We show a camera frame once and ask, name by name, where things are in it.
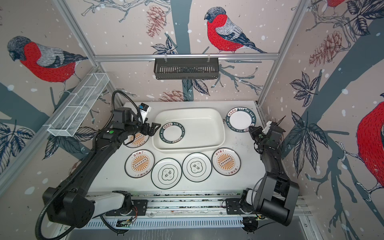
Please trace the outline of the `green rim plate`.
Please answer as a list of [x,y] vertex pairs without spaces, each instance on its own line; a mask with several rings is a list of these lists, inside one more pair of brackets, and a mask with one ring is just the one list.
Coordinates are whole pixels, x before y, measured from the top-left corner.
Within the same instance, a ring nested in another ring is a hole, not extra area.
[[175,144],[181,141],[185,136],[184,126],[177,122],[169,122],[160,129],[160,139],[167,144]]
[[249,131],[249,127],[254,127],[257,123],[255,113],[245,107],[235,107],[226,114],[225,122],[228,128],[237,133]]

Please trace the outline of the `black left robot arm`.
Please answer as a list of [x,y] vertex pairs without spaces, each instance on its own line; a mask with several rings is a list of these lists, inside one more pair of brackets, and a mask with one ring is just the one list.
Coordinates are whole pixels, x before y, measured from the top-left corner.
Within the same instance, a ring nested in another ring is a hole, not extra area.
[[95,204],[86,199],[88,190],[107,160],[123,142],[137,133],[154,136],[161,124],[111,123],[93,139],[93,148],[75,172],[56,188],[48,188],[43,194],[44,208],[39,214],[36,228],[40,229],[44,216],[50,222],[74,228],[84,227],[95,213]]

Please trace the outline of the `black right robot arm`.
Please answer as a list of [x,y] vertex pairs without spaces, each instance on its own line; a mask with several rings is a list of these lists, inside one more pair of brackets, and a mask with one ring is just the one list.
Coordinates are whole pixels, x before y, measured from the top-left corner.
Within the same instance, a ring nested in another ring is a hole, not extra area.
[[269,127],[249,127],[255,150],[266,169],[253,189],[243,191],[239,201],[246,214],[262,215],[284,226],[293,218],[299,196],[299,185],[290,180],[283,167],[281,137],[285,131],[277,123]]

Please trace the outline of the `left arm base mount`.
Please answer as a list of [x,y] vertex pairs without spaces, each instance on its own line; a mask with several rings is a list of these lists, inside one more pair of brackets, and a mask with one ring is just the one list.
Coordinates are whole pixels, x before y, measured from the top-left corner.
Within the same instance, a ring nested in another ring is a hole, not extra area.
[[135,216],[145,216],[148,206],[148,200],[132,200],[132,207],[128,210],[123,210],[123,208],[112,210],[106,213],[108,217],[135,217]]

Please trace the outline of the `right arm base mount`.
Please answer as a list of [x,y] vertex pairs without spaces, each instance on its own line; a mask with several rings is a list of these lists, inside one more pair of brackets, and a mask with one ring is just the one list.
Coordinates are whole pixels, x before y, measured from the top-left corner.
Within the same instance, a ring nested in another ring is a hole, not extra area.
[[255,201],[241,202],[240,198],[227,198],[222,202],[222,207],[226,209],[227,215],[258,215],[261,219],[265,218],[261,213],[255,213]]

